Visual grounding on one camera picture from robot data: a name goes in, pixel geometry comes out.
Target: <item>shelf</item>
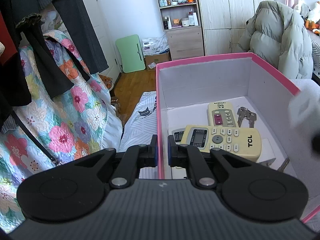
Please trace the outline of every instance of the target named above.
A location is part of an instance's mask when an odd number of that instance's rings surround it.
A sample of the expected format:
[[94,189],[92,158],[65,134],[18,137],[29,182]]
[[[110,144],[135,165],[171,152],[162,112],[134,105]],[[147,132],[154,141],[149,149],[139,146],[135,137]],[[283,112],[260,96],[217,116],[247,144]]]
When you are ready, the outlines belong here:
[[176,30],[185,30],[185,29],[190,29],[190,28],[201,28],[201,25],[199,26],[189,26],[189,27],[181,27],[181,28],[172,28],[169,30],[164,30],[165,32],[170,32],[170,31],[176,31]]
[[187,2],[187,3],[183,3],[183,4],[177,4],[177,5],[168,5],[168,6],[162,6],[162,7],[160,7],[160,9],[179,7],[179,6],[185,6],[185,5],[191,5],[191,4],[197,4],[197,3],[196,2]]

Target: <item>white jar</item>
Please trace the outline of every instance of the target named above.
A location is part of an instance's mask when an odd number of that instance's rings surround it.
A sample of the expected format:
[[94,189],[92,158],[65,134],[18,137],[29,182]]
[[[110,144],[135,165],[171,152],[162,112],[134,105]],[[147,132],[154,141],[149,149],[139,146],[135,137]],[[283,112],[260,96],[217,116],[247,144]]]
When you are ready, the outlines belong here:
[[189,18],[182,18],[181,23],[182,23],[182,27],[189,27],[190,26]]

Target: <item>gray down jacket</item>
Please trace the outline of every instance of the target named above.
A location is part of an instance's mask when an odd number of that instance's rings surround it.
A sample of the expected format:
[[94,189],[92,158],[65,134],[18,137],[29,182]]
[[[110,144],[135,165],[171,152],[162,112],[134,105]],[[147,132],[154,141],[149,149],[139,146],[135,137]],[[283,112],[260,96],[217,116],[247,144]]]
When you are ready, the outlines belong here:
[[260,3],[236,52],[253,52],[289,79],[312,77],[312,44],[303,19],[279,2]]

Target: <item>pink-rimmed box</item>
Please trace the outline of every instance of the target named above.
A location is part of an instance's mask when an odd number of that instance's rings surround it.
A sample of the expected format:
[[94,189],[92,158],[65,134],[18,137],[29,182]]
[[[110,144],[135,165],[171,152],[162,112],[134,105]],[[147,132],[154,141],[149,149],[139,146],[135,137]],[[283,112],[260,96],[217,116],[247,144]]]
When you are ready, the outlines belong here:
[[300,179],[309,191],[303,221],[320,210],[320,161],[312,156],[310,142],[304,141],[303,135],[289,124],[289,101],[299,89],[273,66],[253,53],[160,63],[156,69],[156,90],[159,179],[177,178],[177,171],[168,166],[168,130],[187,124],[208,125],[207,105],[226,100],[235,111],[239,106],[247,106],[257,113],[255,128],[276,156],[271,168],[279,168],[286,157],[290,158],[284,172]]

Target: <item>floral blanket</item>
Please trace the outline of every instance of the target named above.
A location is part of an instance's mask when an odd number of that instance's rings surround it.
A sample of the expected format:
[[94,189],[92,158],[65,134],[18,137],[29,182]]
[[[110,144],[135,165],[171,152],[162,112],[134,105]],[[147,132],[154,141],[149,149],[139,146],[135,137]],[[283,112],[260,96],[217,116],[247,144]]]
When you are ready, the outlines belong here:
[[[101,150],[108,118],[114,120],[113,133],[118,141],[108,140],[107,147],[119,149],[122,126],[110,105],[108,89],[98,74],[85,81],[66,49],[87,73],[88,68],[67,36],[58,30],[44,36],[50,37],[45,41],[54,60],[75,85],[51,99],[36,68],[32,47],[23,47],[20,57],[32,102],[15,108],[18,117],[62,164]],[[32,174],[54,167],[20,127],[0,134],[0,227],[5,232],[11,232],[24,220],[16,200],[20,183]]]

